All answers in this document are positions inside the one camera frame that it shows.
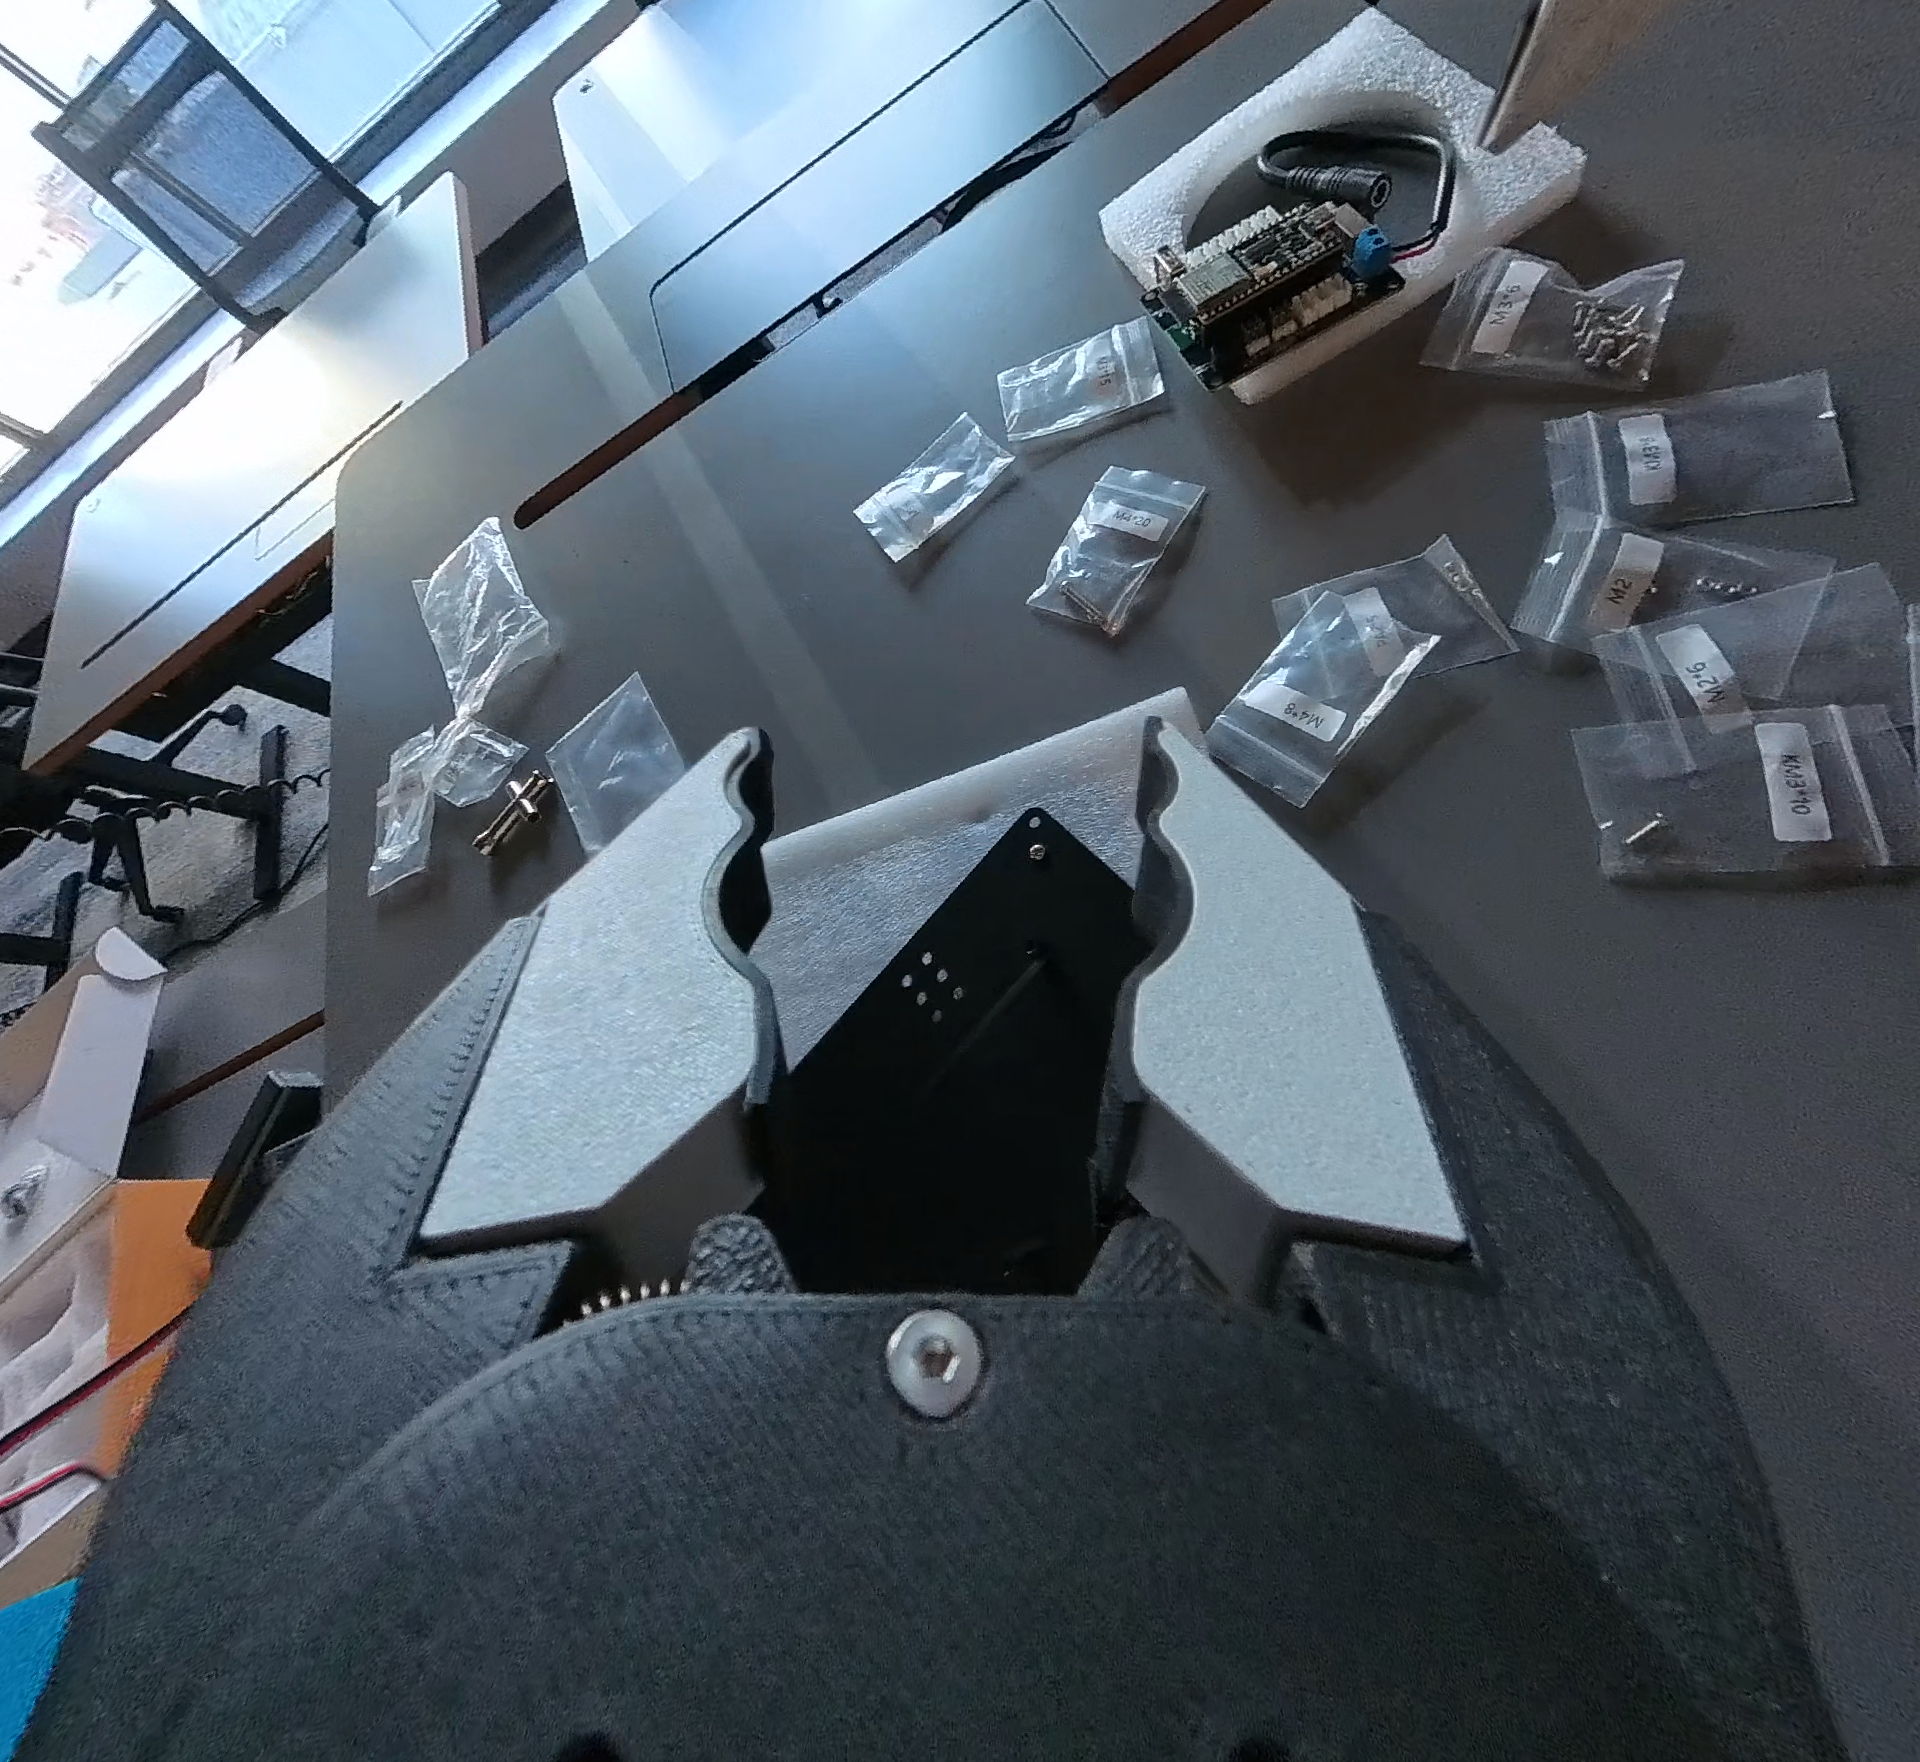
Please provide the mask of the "black desk frame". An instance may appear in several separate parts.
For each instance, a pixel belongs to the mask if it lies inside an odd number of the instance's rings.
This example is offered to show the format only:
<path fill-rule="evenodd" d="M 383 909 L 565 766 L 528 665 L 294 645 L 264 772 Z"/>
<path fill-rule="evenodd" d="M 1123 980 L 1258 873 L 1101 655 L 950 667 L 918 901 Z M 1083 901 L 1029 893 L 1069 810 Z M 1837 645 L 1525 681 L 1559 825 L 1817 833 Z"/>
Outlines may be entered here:
<path fill-rule="evenodd" d="M 256 744 L 256 774 L 242 780 L 179 766 L 182 754 L 206 730 L 248 726 L 240 700 L 216 704 L 232 689 L 276 700 L 309 716 L 331 718 L 331 681 L 280 659 L 333 611 L 333 564 L 311 571 L 252 615 L 206 659 L 171 675 L 155 694 L 135 702 L 127 730 L 155 746 L 145 756 L 83 746 L 52 772 L 26 766 L 26 730 L 40 698 L 44 659 L 4 653 L 2 683 L 2 814 L 4 863 L 44 843 L 65 841 L 87 853 L 85 871 L 67 873 L 54 895 L 52 923 L 44 933 L 4 933 L 4 968 L 40 972 L 52 988 L 73 962 L 73 935 L 85 885 L 131 899 L 145 919 L 175 927 L 182 911 L 151 897 L 141 831 L 186 814 L 216 814 L 242 823 L 252 833 L 252 905 L 218 933 L 179 943 L 177 954 L 222 943 L 252 917 L 278 907 L 286 885 L 301 879 L 319 855 L 323 833 L 292 869 L 284 865 L 284 810 L 301 788 L 325 782 L 321 770 L 292 774 L 288 732 L 268 726 Z"/>

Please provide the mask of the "long black rectangular block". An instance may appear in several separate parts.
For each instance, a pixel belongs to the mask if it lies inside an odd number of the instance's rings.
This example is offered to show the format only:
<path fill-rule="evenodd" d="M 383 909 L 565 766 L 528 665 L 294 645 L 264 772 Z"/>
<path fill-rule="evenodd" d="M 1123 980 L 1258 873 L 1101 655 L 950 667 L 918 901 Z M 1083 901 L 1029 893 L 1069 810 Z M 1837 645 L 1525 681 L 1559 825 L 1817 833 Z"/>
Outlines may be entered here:
<path fill-rule="evenodd" d="M 232 1246 L 298 1157 L 323 1113 L 323 1081 L 307 1071 L 272 1071 L 252 1095 L 214 1177 L 186 1222 L 186 1240 L 206 1252 Z"/>

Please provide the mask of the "grey foam sheet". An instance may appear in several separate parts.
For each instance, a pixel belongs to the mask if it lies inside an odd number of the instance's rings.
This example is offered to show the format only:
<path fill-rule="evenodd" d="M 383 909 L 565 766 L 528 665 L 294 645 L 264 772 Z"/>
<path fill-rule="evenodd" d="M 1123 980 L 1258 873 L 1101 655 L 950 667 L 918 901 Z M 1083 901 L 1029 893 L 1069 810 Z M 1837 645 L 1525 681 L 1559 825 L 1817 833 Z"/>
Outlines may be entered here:
<path fill-rule="evenodd" d="M 752 960 L 772 986 L 797 1066 L 1016 819 L 1047 814 L 1129 899 L 1139 877 L 1139 766 L 1148 718 L 1204 738 L 1182 687 L 772 839 L 772 913 Z"/>

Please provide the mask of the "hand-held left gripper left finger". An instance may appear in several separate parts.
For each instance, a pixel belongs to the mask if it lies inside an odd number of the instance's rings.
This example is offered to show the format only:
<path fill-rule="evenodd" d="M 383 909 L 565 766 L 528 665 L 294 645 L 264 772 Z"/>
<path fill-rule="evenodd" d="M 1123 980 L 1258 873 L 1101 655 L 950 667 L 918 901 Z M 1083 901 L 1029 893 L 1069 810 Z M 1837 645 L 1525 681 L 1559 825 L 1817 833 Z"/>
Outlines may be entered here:
<path fill-rule="evenodd" d="M 434 1254 L 579 1240 L 686 1260 L 760 1187 L 748 1119 L 781 1079 L 762 847 L 774 750 L 720 742 L 561 885 L 419 1222 Z"/>

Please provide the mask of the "green circuit board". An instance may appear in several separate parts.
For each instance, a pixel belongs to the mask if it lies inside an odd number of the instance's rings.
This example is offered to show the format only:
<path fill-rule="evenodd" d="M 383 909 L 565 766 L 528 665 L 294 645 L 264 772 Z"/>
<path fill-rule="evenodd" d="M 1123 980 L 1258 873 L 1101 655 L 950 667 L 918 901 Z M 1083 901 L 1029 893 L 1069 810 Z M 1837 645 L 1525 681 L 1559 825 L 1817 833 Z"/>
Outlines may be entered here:
<path fill-rule="evenodd" d="M 1404 286 L 1379 226 L 1323 202 L 1256 212 L 1186 252 L 1158 250 L 1139 300 L 1200 383 L 1222 389 Z"/>

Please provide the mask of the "white foam box insert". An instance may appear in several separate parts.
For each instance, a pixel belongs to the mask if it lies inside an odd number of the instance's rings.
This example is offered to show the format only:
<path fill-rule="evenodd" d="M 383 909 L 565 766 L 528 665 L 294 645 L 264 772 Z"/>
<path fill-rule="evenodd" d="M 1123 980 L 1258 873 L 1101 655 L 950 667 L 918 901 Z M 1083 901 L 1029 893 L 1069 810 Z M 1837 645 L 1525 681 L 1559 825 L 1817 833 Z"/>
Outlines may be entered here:
<path fill-rule="evenodd" d="M 119 1185 L 16 1270 L 2 1294 L 2 1435 L 85 1389 L 111 1347 L 113 1222 Z"/>

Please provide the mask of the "grey desk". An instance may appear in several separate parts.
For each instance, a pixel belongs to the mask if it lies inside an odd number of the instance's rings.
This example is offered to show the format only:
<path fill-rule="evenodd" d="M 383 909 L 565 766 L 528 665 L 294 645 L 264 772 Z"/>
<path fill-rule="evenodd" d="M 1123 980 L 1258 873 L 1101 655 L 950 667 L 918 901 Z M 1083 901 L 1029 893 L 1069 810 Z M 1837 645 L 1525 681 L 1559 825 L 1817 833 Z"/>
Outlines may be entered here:
<path fill-rule="evenodd" d="M 1222 62 L 1002 198 L 1095 230 Z M 347 909 L 359 1079 L 186 1318 L 20 1758 L 1916 1758 L 1916 879 L 1599 887 L 1728 933 L 1347 889 L 1460 1256 L 1222 1290 L 1109 1064 L 1081 1286 L 934 1296 L 795 1286 L 783 1044 L 686 1260 L 419 1244 L 589 861 Z"/>

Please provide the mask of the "scattered clear plastic screw bags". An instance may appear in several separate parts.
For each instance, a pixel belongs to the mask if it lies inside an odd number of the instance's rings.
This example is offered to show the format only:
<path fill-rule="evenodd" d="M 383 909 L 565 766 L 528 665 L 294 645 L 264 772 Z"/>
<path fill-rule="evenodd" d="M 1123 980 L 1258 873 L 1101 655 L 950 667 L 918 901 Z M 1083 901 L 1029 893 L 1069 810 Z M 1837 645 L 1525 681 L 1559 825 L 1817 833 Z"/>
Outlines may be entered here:
<path fill-rule="evenodd" d="M 1148 323 L 1097 230 L 1006 196 L 567 502 L 633 427 L 641 288 L 591 264 L 349 460 L 333 599 L 335 881 L 367 875 L 393 750 L 454 718 L 419 613 L 496 520 L 551 647 L 486 694 L 530 758 L 639 677 L 686 766 L 770 750 L 778 839 L 1115 716 L 1139 871 L 1142 716 L 1170 716 L 1382 915 L 1581 915 L 1599 887 L 1916 879 L 1908 607 L 1916 353 L 1789 349 L 1652 391 L 1422 363 L 1428 300 L 1261 405 L 1150 327 L 1164 393 L 1012 464 L 893 560 L 857 516 L 998 375 Z M 1172 718 L 1186 694 L 1194 720 Z"/>

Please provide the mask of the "black metal plate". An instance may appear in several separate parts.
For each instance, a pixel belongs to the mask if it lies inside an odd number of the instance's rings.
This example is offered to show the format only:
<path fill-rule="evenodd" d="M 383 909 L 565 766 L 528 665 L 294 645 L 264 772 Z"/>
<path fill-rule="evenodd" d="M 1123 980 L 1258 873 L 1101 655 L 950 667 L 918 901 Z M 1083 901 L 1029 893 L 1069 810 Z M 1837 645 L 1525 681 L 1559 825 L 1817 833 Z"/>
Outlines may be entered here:
<path fill-rule="evenodd" d="M 787 1073 L 752 1206 L 803 1294 L 1073 1294 L 1133 887 L 1021 808 Z"/>

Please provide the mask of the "white foam block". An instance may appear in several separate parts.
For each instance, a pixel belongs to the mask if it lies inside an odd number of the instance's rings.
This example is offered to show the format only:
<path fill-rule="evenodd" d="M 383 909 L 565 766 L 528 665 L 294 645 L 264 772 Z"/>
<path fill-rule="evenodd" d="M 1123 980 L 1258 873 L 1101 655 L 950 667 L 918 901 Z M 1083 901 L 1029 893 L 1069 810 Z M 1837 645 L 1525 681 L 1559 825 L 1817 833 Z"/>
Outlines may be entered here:
<path fill-rule="evenodd" d="M 1456 177 L 1442 238 L 1404 268 L 1404 288 L 1337 319 L 1267 367 L 1226 383 L 1242 405 L 1261 405 L 1388 323 L 1434 298 L 1486 252 L 1517 244 L 1581 187 L 1585 153 L 1551 125 L 1533 125 L 1501 151 L 1478 143 L 1492 89 L 1375 8 L 1361 8 L 1329 42 L 1152 167 L 1107 202 L 1097 220 L 1109 252 L 1139 288 L 1154 260 L 1184 252 L 1202 208 L 1261 145 L 1289 131 L 1345 125 L 1406 127 L 1452 145 Z"/>

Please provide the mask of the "metal cross wrench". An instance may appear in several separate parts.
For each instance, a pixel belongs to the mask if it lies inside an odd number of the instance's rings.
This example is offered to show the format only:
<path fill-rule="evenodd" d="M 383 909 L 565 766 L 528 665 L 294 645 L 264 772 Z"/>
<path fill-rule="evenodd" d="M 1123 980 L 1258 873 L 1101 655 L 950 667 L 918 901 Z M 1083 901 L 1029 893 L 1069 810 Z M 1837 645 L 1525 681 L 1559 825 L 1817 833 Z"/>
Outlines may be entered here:
<path fill-rule="evenodd" d="M 500 853 L 524 829 L 541 823 L 541 816 L 557 792 L 557 782 L 547 768 L 534 768 L 518 774 L 504 784 L 504 802 L 488 825 L 472 839 L 472 849 L 490 859 Z"/>

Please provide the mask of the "orange cardboard box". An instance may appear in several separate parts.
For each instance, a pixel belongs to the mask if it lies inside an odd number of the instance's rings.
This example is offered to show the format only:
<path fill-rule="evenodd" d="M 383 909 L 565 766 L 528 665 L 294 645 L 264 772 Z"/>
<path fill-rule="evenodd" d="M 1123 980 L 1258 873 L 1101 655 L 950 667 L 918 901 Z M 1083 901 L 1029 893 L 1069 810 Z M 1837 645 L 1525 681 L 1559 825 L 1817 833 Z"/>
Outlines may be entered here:
<path fill-rule="evenodd" d="M 79 1575 L 212 1260 L 186 1240 L 204 1181 L 117 1181 L 109 1365 L 4 1435 L 2 1603 Z"/>

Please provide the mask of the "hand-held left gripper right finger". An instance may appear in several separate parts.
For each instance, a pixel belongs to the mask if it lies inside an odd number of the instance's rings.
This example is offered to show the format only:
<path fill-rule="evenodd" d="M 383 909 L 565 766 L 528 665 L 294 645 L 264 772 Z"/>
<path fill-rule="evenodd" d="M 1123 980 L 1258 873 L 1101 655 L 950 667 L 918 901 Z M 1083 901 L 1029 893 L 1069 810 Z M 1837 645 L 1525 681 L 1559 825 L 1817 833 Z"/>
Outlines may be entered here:
<path fill-rule="evenodd" d="M 1162 720 L 1142 730 L 1135 921 L 1111 1034 L 1119 1179 L 1222 1290 L 1289 1246 L 1456 1258 L 1466 1224 L 1353 897 Z"/>

